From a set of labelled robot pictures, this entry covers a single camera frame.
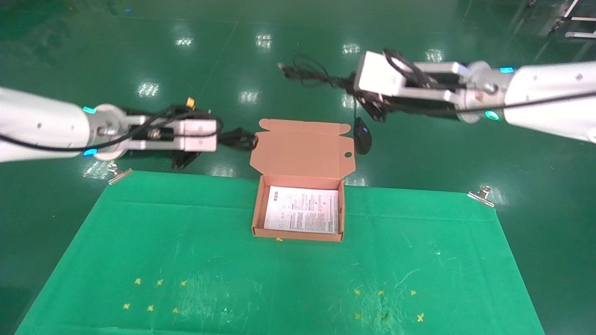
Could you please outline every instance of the screw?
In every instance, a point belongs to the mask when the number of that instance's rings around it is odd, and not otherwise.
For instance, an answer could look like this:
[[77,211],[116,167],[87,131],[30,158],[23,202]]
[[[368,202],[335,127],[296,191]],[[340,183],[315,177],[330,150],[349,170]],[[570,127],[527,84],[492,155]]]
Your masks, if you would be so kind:
[[147,133],[147,137],[150,139],[159,139],[161,137],[161,132],[159,129],[152,129]]
[[485,92],[488,94],[494,94],[496,93],[497,90],[497,86],[493,83],[486,83],[485,84]]
[[118,133],[118,130],[116,128],[102,127],[102,126],[97,127],[97,135],[98,136],[114,136],[117,133]]

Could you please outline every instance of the box lid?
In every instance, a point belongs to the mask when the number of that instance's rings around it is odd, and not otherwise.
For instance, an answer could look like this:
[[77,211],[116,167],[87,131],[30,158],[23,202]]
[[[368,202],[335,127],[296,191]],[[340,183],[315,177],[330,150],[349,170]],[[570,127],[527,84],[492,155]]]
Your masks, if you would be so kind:
[[341,179],[356,170],[354,140],[341,136],[350,125],[262,119],[265,132],[250,156],[250,165],[264,175]]

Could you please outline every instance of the green cloth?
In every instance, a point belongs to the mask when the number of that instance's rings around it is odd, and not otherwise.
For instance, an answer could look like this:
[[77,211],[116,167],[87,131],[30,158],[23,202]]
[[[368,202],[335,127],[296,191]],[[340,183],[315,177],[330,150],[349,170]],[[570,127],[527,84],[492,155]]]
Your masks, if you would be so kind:
[[17,334],[544,334],[495,211],[465,194],[346,187],[333,243],[253,237],[256,190],[107,187]]

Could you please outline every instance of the computer mouse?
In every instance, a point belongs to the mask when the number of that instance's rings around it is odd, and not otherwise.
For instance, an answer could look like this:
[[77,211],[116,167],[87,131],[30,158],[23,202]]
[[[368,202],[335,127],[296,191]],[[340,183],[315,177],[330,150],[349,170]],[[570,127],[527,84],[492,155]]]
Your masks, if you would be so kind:
[[354,120],[354,149],[357,154],[366,155],[373,145],[373,137],[364,120],[357,117]]

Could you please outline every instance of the cardboard box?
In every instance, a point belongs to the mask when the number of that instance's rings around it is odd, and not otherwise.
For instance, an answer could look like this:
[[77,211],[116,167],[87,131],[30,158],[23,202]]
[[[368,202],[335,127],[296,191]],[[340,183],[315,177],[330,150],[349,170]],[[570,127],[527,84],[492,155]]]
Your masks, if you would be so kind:
[[[350,125],[325,122],[262,119],[258,144],[250,165],[262,176],[254,207],[253,235],[273,238],[340,242],[344,234],[344,187],[342,178],[356,170],[354,140],[341,136]],[[338,190],[337,234],[265,229],[265,213],[271,186]]]

